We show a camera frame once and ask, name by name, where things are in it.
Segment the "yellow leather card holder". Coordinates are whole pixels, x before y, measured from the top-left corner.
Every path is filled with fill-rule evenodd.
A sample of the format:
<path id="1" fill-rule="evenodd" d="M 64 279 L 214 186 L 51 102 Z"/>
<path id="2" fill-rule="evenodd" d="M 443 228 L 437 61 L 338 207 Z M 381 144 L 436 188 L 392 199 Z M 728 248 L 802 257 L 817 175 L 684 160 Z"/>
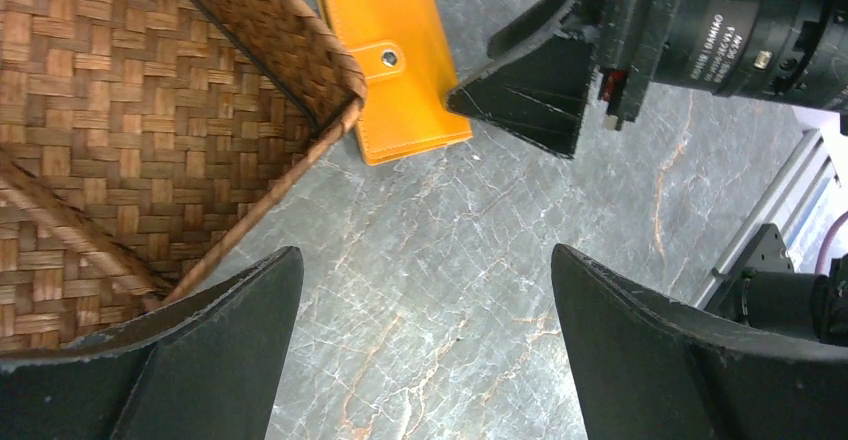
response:
<path id="1" fill-rule="evenodd" d="M 458 80 L 436 0 L 316 3 L 365 77 L 367 96 L 355 131 L 366 164 L 471 138 L 469 119 L 445 107 Z"/>

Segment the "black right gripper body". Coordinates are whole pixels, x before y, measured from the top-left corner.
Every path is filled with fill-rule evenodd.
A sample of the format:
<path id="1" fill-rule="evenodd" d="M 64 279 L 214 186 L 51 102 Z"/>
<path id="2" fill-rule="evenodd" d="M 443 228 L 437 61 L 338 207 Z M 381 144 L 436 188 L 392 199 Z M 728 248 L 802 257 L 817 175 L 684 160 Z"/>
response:
<path id="1" fill-rule="evenodd" d="M 604 0 L 595 63 L 604 126 L 620 130 L 637 119 L 682 0 Z"/>

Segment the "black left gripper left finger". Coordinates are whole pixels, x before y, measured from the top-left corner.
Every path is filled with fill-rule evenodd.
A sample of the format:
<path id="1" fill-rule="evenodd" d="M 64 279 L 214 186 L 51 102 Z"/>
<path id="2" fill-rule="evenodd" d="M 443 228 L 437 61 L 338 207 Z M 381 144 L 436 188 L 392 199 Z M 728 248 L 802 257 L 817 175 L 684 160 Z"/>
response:
<path id="1" fill-rule="evenodd" d="M 298 312 L 301 251 L 69 345 L 1 358 L 5 439 L 260 439 Z"/>

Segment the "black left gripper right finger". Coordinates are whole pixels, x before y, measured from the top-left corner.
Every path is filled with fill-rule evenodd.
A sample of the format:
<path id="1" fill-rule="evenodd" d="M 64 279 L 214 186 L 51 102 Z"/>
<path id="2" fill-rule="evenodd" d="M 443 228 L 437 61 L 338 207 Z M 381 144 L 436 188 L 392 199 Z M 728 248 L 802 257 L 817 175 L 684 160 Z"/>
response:
<path id="1" fill-rule="evenodd" d="M 592 439 L 843 439 L 847 288 L 758 272 L 728 319 L 558 245 L 556 308 Z"/>

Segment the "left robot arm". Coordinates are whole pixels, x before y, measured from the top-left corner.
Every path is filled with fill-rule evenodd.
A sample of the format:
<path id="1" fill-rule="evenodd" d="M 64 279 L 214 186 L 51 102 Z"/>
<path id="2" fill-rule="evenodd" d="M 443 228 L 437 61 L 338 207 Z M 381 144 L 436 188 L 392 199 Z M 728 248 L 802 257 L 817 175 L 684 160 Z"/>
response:
<path id="1" fill-rule="evenodd" d="M 847 262 L 796 273 L 757 232 L 704 308 L 558 245 L 551 280 L 592 439 L 843 439 Z M 286 247 L 61 350 L 1 359 L 5 439 L 258 439 L 304 267 Z"/>

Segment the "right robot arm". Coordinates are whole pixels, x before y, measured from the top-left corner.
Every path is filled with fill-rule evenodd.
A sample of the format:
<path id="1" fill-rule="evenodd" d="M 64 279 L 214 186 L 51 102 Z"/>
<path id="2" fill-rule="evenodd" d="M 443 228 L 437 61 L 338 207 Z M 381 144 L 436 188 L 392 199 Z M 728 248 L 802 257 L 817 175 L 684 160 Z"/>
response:
<path id="1" fill-rule="evenodd" d="M 591 95 L 619 130 L 653 83 L 847 113 L 847 0 L 539 0 L 487 56 L 447 108 L 562 158 Z"/>

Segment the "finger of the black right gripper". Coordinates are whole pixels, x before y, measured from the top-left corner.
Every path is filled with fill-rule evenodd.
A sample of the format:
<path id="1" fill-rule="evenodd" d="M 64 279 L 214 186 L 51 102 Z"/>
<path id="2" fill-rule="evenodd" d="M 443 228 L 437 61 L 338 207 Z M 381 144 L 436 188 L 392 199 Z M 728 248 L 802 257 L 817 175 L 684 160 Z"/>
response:
<path id="1" fill-rule="evenodd" d="M 570 158 L 598 39 L 599 0 L 539 0 L 489 39 L 488 63 L 448 92 L 446 107 Z"/>

